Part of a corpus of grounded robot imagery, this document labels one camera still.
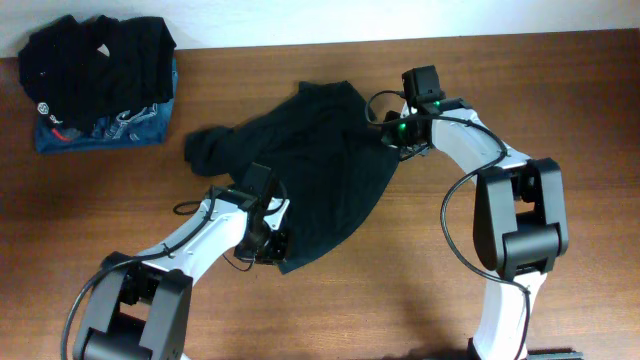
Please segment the dark teal t-shirt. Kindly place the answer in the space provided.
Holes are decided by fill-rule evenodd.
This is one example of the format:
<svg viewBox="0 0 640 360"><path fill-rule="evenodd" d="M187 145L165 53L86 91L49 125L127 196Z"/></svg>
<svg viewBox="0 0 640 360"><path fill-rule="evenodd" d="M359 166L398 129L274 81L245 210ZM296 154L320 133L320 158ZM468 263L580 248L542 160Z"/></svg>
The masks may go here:
<svg viewBox="0 0 640 360"><path fill-rule="evenodd" d="M240 182L250 164L271 168L290 202L292 235L283 274L295 271L348 239L372 212L398 165L365 119L364 98L347 81L302 82L269 113L230 128L216 126L185 139L194 174L228 174Z"/></svg>

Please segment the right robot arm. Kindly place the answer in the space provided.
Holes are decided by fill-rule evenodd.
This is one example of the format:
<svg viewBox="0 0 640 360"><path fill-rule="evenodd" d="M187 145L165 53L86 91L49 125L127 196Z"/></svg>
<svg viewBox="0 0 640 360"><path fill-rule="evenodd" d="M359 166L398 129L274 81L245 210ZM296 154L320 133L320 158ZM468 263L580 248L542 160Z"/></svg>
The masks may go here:
<svg viewBox="0 0 640 360"><path fill-rule="evenodd" d="M500 139L461 99L436 100L399 112L381 125L385 144L407 157L431 149L463 171L440 210L443 235L454 246L447 210L464 184L475 186L472 239L479 265L458 248L456 258L486 281L480 323L464 359L579 359L575 350L528 350L526 338L538 293L569 243L561 169Z"/></svg>

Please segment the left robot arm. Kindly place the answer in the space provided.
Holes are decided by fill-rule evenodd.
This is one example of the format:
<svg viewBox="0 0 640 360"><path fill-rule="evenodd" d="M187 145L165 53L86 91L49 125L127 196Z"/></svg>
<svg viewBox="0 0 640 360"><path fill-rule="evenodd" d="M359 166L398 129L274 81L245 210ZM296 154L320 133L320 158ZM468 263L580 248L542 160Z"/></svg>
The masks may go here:
<svg viewBox="0 0 640 360"><path fill-rule="evenodd" d="M242 272L281 263L289 205L283 183L211 187L202 200L177 204L183 225L135 256L108 255L83 285L65 321L61 358L184 358L199 279L228 252Z"/></svg>

